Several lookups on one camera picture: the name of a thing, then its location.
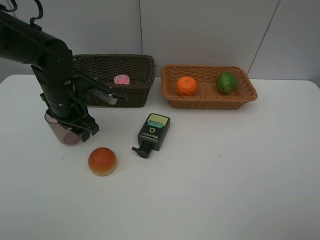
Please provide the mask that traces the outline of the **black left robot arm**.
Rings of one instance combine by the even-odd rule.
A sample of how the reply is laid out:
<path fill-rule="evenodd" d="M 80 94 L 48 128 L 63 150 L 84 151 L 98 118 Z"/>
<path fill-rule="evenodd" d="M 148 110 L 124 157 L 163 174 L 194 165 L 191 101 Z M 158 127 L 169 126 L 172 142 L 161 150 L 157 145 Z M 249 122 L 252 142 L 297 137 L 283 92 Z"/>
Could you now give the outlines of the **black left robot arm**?
<path fill-rule="evenodd" d="M 72 51 L 60 39 L 26 23 L 0 7 L 0 56 L 30 65 L 42 89 L 46 114 L 82 142 L 99 131 L 84 102 L 84 93 L 99 87 L 97 80 L 81 73 L 73 64 Z"/>

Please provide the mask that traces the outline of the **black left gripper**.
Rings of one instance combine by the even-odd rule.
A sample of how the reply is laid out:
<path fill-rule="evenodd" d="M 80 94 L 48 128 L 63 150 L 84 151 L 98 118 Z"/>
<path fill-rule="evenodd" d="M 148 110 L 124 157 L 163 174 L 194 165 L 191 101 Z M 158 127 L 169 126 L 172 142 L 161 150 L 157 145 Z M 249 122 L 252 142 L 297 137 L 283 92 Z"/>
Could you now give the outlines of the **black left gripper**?
<path fill-rule="evenodd" d="M 69 77 L 57 81 L 39 67 L 32 65 L 31 68 L 43 91 L 40 97 L 47 105 L 46 113 L 56 119 L 63 132 L 80 136 L 84 143 L 100 130 L 83 99 L 77 96 Z"/>

